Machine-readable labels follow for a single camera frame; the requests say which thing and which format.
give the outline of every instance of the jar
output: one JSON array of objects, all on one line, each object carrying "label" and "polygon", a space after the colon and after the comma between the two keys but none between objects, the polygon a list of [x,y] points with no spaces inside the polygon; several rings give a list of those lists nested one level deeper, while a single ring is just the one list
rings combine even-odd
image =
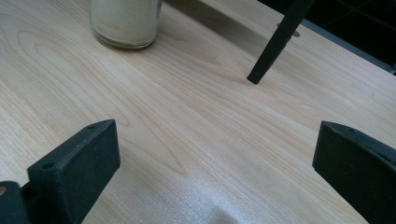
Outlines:
[{"label": "jar", "polygon": [[142,49],[155,38],[163,0],[91,0],[93,33],[107,44]]}]

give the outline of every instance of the wooden table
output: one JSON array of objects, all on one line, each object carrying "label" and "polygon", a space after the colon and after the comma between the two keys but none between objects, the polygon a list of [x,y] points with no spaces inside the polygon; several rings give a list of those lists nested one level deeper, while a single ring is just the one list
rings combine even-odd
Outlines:
[{"label": "wooden table", "polygon": [[147,49],[99,43],[88,0],[0,1],[0,177],[115,119],[121,168],[84,223],[360,223],[312,168],[322,120],[396,147],[396,78],[300,26],[259,85],[282,16],[169,0]]}]

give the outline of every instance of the wood grain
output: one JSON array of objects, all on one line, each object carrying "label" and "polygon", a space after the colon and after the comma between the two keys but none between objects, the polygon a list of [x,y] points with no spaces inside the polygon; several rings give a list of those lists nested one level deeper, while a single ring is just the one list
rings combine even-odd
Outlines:
[{"label": "wood grain", "polygon": [[88,0],[0,1],[0,179],[115,119],[121,168],[84,223],[364,223],[312,168],[322,120],[396,147],[396,79],[300,26],[246,77],[282,16],[255,0],[168,0],[157,39],[92,35]]}]

